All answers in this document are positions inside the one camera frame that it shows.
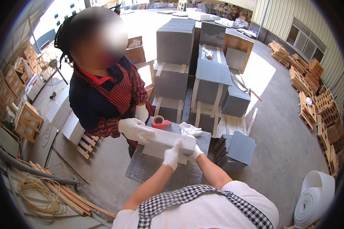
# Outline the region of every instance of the hand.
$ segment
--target hand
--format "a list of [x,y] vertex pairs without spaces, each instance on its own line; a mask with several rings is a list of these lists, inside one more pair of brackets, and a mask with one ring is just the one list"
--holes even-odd
[[190,162],[196,162],[196,159],[197,159],[201,154],[204,154],[204,153],[201,151],[201,149],[200,149],[197,145],[195,145],[195,150],[194,150],[193,154],[191,154],[191,155],[189,156],[188,160],[189,160]]
[[178,151],[181,148],[182,139],[177,139],[172,149],[168,149],[164,152],[164,161],[162,165],[167,165],[172,168],[173,171],[177,168]]
[[142,122],[147,121],[149,117],[149,112],[145,107],[145,104],[137,105],[135,107],[135,118],[139,119]]
[[187,124],[185,122],[180,124],[181,134],[190,137],[197,137],[202,134],[201,128],[196,128],[191,124]]
[[121,119],[118,122],[118,131],[124,133],[127,139],[148,144],[148,137],[154,136],[154,131],[143,126],[145,123],[136,118]]

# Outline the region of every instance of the window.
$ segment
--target window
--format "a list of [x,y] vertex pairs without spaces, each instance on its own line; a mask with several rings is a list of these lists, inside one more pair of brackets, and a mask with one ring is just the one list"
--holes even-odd
[[326,46],[302,22],[293,18],[287,43],[292,46],[306,61],[316,58],[321,62],[326,51]]

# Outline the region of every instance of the red collar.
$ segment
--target red collar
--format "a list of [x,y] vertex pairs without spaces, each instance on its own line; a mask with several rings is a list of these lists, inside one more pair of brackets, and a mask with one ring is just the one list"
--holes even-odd
[[103,84],[104,82],[106,82],[107,80],[110,80],[112,83],[115,84],[115,80],[113,79],[113,77],[102,77],[101,79],[99,79],[98,77],[96,77],[95,75],[85,72],[81,69],[79,69],[84,75],[86,75],[89,79],[91,79],[93,82],[95,82],[98,85]]

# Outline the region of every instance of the red tape dispenser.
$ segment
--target red tape dispenser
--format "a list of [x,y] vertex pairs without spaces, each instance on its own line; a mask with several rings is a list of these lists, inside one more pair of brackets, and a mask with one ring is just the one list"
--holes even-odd
[[157,128],[157,129],[165,129],[167,127],[171,127],[172,122],[168,120],[164,120],[164,117],[157,115],[153,118],[153,121],[151,122],[151,127]]

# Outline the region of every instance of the foam sheet roll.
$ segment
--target foam sheet roll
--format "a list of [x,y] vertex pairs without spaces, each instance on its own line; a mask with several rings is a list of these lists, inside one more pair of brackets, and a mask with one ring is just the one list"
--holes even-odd
[[313,170],[304,178],[301,196],[294,209],[294,227],[306,228],[318,220],[334,198],[335,179]]

